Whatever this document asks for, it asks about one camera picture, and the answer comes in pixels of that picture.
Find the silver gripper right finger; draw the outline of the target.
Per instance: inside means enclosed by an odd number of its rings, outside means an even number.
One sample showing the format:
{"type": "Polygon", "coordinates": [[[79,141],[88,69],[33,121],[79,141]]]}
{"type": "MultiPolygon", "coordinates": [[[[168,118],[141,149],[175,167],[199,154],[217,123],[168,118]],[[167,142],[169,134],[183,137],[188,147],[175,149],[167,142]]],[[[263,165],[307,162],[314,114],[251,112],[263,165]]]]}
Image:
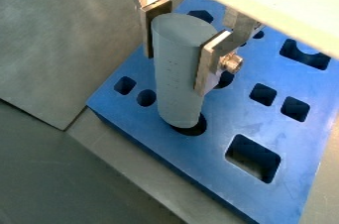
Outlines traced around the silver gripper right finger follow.
{"type": "Polygon", "coordinates": [[[193,89],[204,96],[217,85],[221,73],[236,74],[244,59],[237,55],[237,48],[262,30],[262,22],[228,8],[224,15],[227,27],[203,44],[193,89]]]}

